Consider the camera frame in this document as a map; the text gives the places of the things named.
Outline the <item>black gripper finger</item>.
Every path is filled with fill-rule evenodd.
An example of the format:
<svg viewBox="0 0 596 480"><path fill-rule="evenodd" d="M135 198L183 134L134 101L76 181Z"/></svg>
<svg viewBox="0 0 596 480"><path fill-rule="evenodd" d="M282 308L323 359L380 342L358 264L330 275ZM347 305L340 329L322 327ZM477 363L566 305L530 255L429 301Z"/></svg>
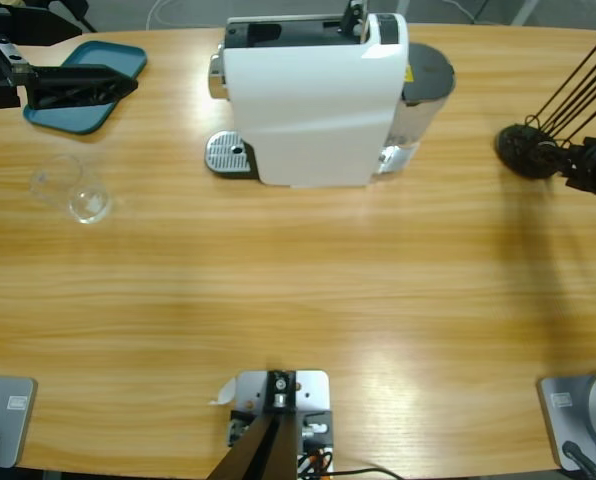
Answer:
<svg viewBox="0 0 596 480"><path fill-rule="evenodd" d="M568 179L584 177L584 161L581 152L542 152L538 154L540 178L560 174Z"/></svg>
<svg viewBox="0 0 596 480"><path fill-rule="evenodd" d="M0 39L14 45L51 46L81 34L78 26L49 10L0 5Z"/></svg>
<svg viewBox="0 0 596 480"><path fill-rule="evenodd" d="M582 155L596 145L592 138L585 138L582 143L576 144L569 141L545 141L540 143L541 155Z"/></svg>
<svg viewBox="0 0 596 480"><path fill-rule="evenodd" d="M25 75L28 105L35 110L106 105L138 88L138 81L105 65L32 66Z"/></svg>

